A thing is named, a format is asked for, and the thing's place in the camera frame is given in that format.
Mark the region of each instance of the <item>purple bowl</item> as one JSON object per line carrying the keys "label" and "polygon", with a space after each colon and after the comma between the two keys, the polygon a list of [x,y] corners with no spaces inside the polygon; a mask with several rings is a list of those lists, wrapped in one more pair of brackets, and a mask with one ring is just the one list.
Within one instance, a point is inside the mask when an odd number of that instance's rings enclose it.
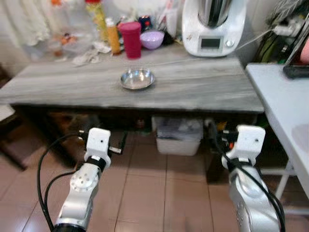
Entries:
{"label": "purple bowl", "polygon": [[140,35],[141,44],[150,50],[158,48],[162,44],[163,38],[164,33],[157,30],[146,31]]}

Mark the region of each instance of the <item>white plastic bin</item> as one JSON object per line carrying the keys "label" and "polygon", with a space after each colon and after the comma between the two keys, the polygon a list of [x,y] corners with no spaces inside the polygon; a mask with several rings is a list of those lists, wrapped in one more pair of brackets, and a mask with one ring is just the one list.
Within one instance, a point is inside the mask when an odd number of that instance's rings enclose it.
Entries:
{"label": "white plastic bin", "polygon": [[161,154],[193,156],[203,138],[200,119],[154,117],[157,149]]}
{"label": "white plastic bin", "polygon": [[193,156],[196,154],[200,141],[175,139],[156,139],[158,151],[165,155]]}

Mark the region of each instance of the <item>appliance display screen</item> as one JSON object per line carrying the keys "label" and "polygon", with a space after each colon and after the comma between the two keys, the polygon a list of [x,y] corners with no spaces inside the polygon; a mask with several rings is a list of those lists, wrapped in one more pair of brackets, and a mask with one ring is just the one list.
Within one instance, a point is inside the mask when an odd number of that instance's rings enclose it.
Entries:
{"label": "appliance display screen", "polygon": [[217,48],[220,47],[220,39],[202,39],[201,48]]}

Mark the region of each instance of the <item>yellow container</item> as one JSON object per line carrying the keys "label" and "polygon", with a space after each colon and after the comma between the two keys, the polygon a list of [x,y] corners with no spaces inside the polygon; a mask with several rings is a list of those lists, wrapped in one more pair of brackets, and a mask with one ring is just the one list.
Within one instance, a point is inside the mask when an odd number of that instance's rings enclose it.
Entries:
{"label": "yellow container", "polygon": [[106,25],[108,32],[108,42],[110,43],[112,54],[118,55],[121,53],[121,51],[117,27],[111,18],[106,19]]}
{"label": "yellow container", "polygon": [[86,9],[92,17],[92,21],[97,25],[99,37],[102,41],[108,41],[108,33],[105,24],[105,14],[100,1],[86,0]]}

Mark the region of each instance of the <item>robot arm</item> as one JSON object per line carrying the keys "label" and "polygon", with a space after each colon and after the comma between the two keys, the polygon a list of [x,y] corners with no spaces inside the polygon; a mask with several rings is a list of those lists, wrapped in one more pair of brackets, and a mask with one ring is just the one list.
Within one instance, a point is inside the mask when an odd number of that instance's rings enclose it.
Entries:
{"label": "robot arm", "polygon": [[[268,191],[258,171],[253,167],[255,158],[262,149],[265,130],[260,127],[244,125],[238,126],[237,130],[237,141],[234,143],[233,149],[226,155],[233,162],[242,166]],[[222,164],[230,172],[229,196],[237,209],[239,231],[279,232],[280,225],[276,211],[266,194],[244,172],[228,163],[224,157],[222,157]]]}
{"label": "robot arm", "polygon": [[98,182],[104,169],[109,168],[108,151],[121,154],[121,149],[109,148],[111,133],[92,128],[89,131],[84,156],[86,163],[70,180],[70,192],[63,203],[54,232],[85,232],[87,230],[93,199],[98,191]]}
{"label": "robot arm", "polygon": [[[251,174],[264,188],[267,187],[253,167],[261,152],[265,131],[259,127],[238,126],[237,141],[226,155]],[[111,164],[108,150],[121,153],[121,149],[109,147],[110,132],[93,128],[87,140],[86,163],[70,181],[66,198],[53,232],[85,232],[91,217],[93,198],[98,191],[101,173]],[[280,225],[274,207],[267,195],[240,169],[225,158],[222,163],[230,172],[230,198],[237,209],[240,232],[279,232]]]}

